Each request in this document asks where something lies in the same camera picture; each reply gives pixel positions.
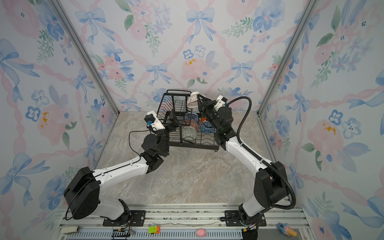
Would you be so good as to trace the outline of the white lattice bowl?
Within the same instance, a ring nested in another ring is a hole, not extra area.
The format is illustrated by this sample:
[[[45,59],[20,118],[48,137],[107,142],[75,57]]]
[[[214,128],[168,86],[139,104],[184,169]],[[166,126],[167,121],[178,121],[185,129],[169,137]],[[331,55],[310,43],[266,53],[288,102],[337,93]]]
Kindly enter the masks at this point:
[[[198,95],[199,92],[192,92],[187,99],[187,108],[188,109],[196,109],[198,108]]]

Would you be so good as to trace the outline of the black wire dish rack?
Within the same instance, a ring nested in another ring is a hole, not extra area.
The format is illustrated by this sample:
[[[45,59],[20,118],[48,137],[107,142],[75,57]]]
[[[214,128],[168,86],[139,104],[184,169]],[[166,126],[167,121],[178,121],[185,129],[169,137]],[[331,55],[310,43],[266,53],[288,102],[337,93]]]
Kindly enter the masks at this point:
[[[198,114],[200,117],[198,124],[199,126],[201,124],[201,114],[198,110],[187,108],[187,99],[191,93],[190,91],[184,90],[166,90],[159,103],[157,118],[163,125],[166,125],[166,122],[169,121],[169,115],[174,114],[180,123],[179,128],[170,132],[170,146],[217,151],[219,146],[215,141],[214,133],[204,134],[198,129],[198,136],[195,140],[186,141],[182,138],[182,128],[190,126],[189,121],[184,121],[184,115],[186,113]]]

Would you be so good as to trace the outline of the blue floral bowl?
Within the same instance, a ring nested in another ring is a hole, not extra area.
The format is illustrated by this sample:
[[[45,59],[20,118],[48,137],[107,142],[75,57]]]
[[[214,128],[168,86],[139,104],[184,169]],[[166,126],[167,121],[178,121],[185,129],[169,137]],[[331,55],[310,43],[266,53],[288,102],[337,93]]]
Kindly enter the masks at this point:
[[[184,121],[195,121],[196,123],[199,123],[200,117],[196,113],[186,113],[184,115]]]

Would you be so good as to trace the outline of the dark blue patterned bowl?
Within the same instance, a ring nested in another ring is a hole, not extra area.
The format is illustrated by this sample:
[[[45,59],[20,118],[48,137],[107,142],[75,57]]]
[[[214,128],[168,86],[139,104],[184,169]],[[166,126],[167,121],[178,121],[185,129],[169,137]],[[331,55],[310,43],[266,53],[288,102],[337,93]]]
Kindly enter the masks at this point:
[[[216,131],[216,129],[209,121],[203,121],[200,124],[199,129],[204,134],[213,134]]]

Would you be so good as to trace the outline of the red patterned bowl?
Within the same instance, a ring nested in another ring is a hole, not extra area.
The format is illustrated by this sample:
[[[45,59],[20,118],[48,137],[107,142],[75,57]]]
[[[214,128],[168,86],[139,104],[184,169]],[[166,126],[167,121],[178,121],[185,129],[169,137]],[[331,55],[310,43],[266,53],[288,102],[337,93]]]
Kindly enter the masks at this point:
[[[196,131],[199,129],[199,124],[196,121],[189,120],[189,123],[191,127],[195,128]]]

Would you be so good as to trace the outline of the green patterned bowl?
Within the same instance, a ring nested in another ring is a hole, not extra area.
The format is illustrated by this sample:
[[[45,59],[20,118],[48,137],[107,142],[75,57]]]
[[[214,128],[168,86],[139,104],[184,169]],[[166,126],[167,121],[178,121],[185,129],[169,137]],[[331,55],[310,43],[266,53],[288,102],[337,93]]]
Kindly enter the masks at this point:
[[[186,141],[193,141],[197,138],[198,132],[192,126],[185,126],[182,128],[182,138]]]

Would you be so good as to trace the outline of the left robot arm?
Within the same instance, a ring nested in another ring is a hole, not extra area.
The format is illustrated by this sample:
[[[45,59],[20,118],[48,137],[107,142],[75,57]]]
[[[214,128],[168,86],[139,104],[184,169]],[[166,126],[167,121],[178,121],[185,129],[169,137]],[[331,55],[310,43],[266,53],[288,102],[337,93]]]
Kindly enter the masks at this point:
[[[103,191],[130,178],[157,170],[164,162],[163,158],[169,155],[170,133],[180,126],[175,111],[170,111],[168,119],[163,121],[151,111],[146,114],[145,121],[150,134],[144,138],[141,145],[144,151],[141,154],[111,167],[96,170],[84,167],[76,173],[64,191],[67,212],[72,219],[80,220],[89,215],[97,215],[120,226],[131,221],[132,214],[124,200],[108,201],[103,198]]]

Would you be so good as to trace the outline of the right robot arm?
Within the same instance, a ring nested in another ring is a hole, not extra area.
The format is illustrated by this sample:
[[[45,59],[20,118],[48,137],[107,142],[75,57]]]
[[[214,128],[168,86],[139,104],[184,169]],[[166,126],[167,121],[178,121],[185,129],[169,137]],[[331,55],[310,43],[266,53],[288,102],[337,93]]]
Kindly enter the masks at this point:
[[[297,198],[284,165],[266,159],[241,139],[241,128],[251,110],[247,109],[238,129],[234,130],[231,109],[234,101],[224,97],[210,100],[198,94],[197,103],[199,112],[215,129],[217,144],[240,160],[255,176],[253,196],[239,206],[241,223],[245,226],[258,224],[262,215],[273,208],[293,209]]]

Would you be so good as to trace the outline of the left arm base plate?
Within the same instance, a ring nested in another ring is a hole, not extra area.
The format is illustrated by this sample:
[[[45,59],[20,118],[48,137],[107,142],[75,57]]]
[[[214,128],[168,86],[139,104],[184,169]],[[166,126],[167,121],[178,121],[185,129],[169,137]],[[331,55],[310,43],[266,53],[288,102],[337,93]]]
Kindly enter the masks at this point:
[[[146,211],[144,210],[133,210],[130,213],[123,213],[116,220],[110,220],[104,218],[103,227],[143,227],[146,219]]]

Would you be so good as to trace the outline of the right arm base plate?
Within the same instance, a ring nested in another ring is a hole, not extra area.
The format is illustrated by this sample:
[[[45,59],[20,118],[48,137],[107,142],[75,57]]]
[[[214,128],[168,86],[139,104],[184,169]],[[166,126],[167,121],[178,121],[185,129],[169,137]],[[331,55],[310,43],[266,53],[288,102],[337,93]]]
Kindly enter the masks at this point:
[[[242,211],[226,210],[224,216],[220,217],[221,222],[225,222],[227,227],[251,227],[258,224],[259,227],[266,227],[265,215],[256,214],[249,217]]]

